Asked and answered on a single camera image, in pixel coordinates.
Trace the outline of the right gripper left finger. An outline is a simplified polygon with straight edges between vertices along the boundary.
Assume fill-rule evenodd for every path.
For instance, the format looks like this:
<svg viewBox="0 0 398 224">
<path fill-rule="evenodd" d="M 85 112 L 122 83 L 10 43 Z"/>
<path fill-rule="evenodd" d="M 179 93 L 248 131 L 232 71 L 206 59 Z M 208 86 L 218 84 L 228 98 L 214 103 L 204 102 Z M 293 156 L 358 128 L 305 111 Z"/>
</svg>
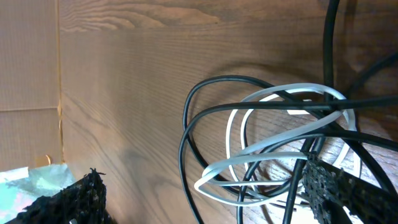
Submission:
<svg viewBox="0 0 398 224">
<path fill-rule="evenodd" d="M 6 224 L 115 224 L 106 210 L 107 189 L 102 175 L 91 169 L 59 193 L 39 197 Z"/>
</svg>

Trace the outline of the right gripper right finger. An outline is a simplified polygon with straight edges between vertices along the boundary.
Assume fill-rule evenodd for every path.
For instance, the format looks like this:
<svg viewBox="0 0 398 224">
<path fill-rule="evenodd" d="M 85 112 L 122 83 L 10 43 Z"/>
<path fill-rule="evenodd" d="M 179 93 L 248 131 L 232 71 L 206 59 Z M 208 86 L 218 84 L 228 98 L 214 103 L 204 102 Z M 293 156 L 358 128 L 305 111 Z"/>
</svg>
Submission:
<svg viewBox="0 0 398 224">
<path fill-rule="evenodd" d="M 319 223 L 349 223 L 343 207 L 363 223 L 397 223 L 397 198 L 308 154 L 304 198 Z"/>
</svg>

